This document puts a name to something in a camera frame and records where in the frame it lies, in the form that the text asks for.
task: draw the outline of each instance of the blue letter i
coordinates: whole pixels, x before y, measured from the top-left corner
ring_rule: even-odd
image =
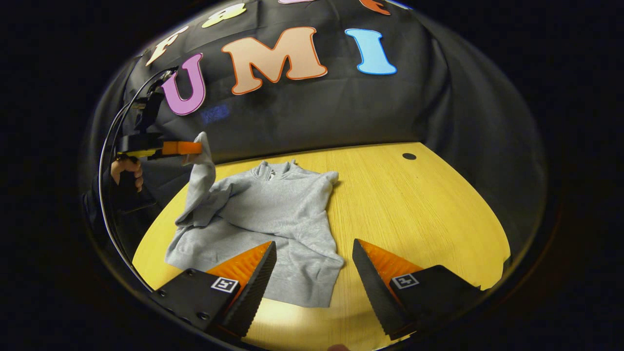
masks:
[[[358,44],[362,63],[358,70],[368,74],[394,74],[396,67],[388,62],[384,48],[381,46],[381,33],[369,29],[347,29],[344,31],[353,37]]]

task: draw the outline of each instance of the gray sweatshirt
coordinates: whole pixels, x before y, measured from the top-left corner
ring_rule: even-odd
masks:
[[[208,137],[195,142],[186,206],[165,254],[179,269],[208,270],[260,244],[275,241],[277,263],[264,297],[302,307],[329,307],[344,260],[336,253],[325,207],[337,172],[262,161],[216,183]]]

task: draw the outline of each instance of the wooden table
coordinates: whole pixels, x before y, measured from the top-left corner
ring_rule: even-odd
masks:
[[[404,153],[417,159],[405,159]],[[510,253],[499,221],[476,190],[421,143],[344,147],[265,160],[282,163],[293,158],[304,169],[339,173],[327,213],[345,265],[329,308],[263,299],[245,342],[270,350],[326,350],[345,344],[360,351],[392,344],[351,260],[355,238],[423,268],[442,264],[481,289],[500,279]],[[217,180],[247,171],[261,160],[219,165]],[[181,272],[166,264],[164,255],[187,189],[188,185],[164,208],[134,255],[133,264],[154,289]]]

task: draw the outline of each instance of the orange letter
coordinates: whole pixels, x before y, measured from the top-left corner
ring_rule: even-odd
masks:
[[[178,39],[178,34],[186,31],[187,29],[188,29],[188,26],[182,28],[181,30],[173,33],[170,37],[166,38],[165,40],[161,41],[158,45],[156,45],[156,48],[154,49],[154,53],[152,54],[152,57],[150,58],[149,61],[147,61],[147,63],[145,65],[149,66],[150,63],[154,62],[154,60],[159,58],[160,55],[164,54],[165,51],[167,51],[165,49],[165,46],[169,46],[169,45],[173,44],[173,42],[176,39]]]
[[[374,1],[374,0],[359,0],[359,2],[362,3],[362,5],[368,7],[369,9],[375,11],[375,12],[379,12],[381,14],[387,14],[388,16],[390,15],[390,12],[388,12],[387,10],[382,9],[383,5],[379,4],[378,2]]]
[[[253,76],[252,65],[273,83],[280,80],[286,59],[290,62],[290,70],[286,73],[289,79],[316,78],[327,74],[327,67],[321,65],[316,56],[312,41],[314,33],[316,29],[312,27],[287,29],[281,33],[273,49],[252,37],[224,46],[221,51],[230,53],[236,76],[232,93],[242,95],[262,86],[262,80]]]
[[[212,26],[213,24],[217,24],[221,22],[224,19],[236,17],[239,14],[245,12],[246,10],[247,9],[245,8],[245,4],[243,3],[232,5],[228,8],[222,9],[221,11],[208,17],[208,20],[202,24],[202,28],[208,28]]]

